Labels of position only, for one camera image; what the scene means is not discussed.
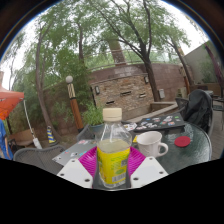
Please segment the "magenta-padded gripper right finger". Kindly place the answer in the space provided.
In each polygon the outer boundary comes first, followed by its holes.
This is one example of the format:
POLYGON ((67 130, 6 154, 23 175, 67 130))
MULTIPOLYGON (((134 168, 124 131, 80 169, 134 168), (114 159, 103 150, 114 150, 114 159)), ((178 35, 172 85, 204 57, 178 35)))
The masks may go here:
POLYGON ((146 157, 135 148, 130 149, 127 169, 131 188, 143 187, 168 175, 154 157, 146 157))

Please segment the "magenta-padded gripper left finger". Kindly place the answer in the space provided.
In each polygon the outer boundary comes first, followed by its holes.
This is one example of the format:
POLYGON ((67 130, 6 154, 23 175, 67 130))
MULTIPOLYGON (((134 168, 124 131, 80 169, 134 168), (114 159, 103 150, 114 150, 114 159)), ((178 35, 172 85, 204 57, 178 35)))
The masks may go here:
POLYGON ((58 176, 78 186, 91 188, 97 171, 97 147, 87 151, 78 159, 71 159, 58 176))

